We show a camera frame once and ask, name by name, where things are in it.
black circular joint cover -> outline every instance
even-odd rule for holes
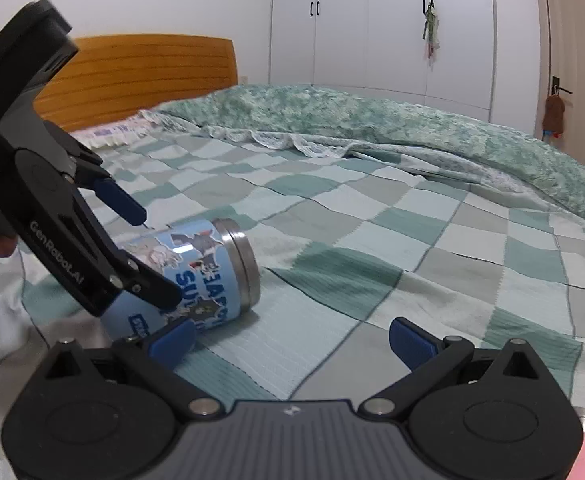
[[[433,466],[469,480],[565,478],[583,439],[567,399],[524,378],[434,392],[409,432]]]
[[[115,480],[157,460],[175,427],[170,407],[141,388],[63,378],[22,394],[2,444],[20,478]]]

finger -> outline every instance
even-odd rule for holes
[[[7,258],[15,252],[16,238],[0,236],[0,258]]]

bed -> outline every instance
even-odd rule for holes
[[[99,153],[147,208],[146,225],[85,194],[111,237],[233,218],[260,266],[259,304],[202,334],[176,373],[228,406],[356,406],[407,373],[387,342],[405,316],[485,348],[524,337],[585,406],[583,166],[520,132],[427,107],[235,86],[228,40],[78,43],[36,106],[67,130],[134,116],[134,139]],[[0,261],[0,292],[13,327],[0,337],[1,424],[49,345],[108,338],[24,246]],[[11,474],[0,450],[0,478]]]

brown bag hanging on door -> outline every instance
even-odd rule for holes
[[[544,136],[552,134],[559,137],[564,132],[564,101],[558,95],[549,95],[546,98],[546,113],[543,116],[541,127]]]

blue gripper pad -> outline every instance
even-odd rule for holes
[[[146,221],[148,214],[143,206],[119,187],[112,178],[95,180],[93,189],[99,200],[130,225],[141,225]]]
[[[189,319],[153,341],[148,347],[148,355],[162,366],[174,370],[184,356],[194,348],[196,338],[197,329],[194,321]]]
[[[420,367],[438,353],[434,343],[411,330],[399,319],[394,319],[391,323],[389,342],[394,354],[410,368],[410,371]]]

